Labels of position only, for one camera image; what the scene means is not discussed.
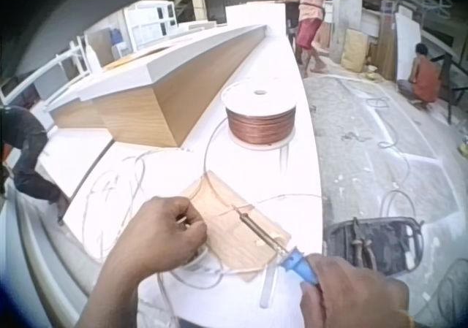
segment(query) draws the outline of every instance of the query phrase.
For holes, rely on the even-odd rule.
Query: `workshop floor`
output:
[[[324,61],[328,75],[364,78]],[[372,85],[310,74],[303,83],[326,198],[324,226],[354,216],[425,221],[423,261],[399,279],[411,292],[410,313],[420,323],[443,327],[460,314],[462,306],[456,302],[453,307],[453,301],[468,289],[468,262],[450,267],[457,258],[468,258],[468,161],[457,151],[468,117],[456,110],[449,126],[443,102],[427,112],[418,110],[384,80]],[[385,148],[393,142],[395,148]],[[415,215],[403,197],[380,211],[383,196],[395,188],[409,195]],[[442,282],[437,295],[443,278],[449,281]]]

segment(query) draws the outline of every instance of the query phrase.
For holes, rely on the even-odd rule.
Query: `left hand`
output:
[[[177,223],[183,217],[189,227]],[[129,222],[108,259],[139,283],[190,260],[206,238],[206,224],[187,198],[154,197]]]

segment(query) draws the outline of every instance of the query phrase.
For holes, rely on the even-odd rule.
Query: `dark clothing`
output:
[[[60,189],[35,171],[37,159],[47,144],[48,137],[42,124],[26,109],[6,107],[0,109],[1,142],[21,149],[13,168],[13,181],[21,193],[36,199],[56,202]]]
[[[22,107],[0,109],[1,141],[21,149],[27,134],[45,133],[44,126]]]
[[[286,3],[287,30],[299,25],[299,2],[289,1]]]

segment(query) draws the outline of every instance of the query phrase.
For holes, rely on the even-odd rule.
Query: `copper wire spool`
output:
[[[274,145],[291,135],[295,97],[280,80],[243,80],[222,93],[231,134],[252,146]]]
[[[294,128],[295,107],[287,112],[271,116],[245,116],[229,109],[227,122],[231,132],[243,142],[272,144],[283,140]]]

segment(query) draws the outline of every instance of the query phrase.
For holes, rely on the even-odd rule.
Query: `white board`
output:
[[[286,36],[283,3],[253,2],[226,7],[228,26],[266,25],[267,36]]]
[[[412,61],[416,57],[415,47],[421,42],[419,23],[396,13],[397,56],[396,79],[407,80],[411,74]]]

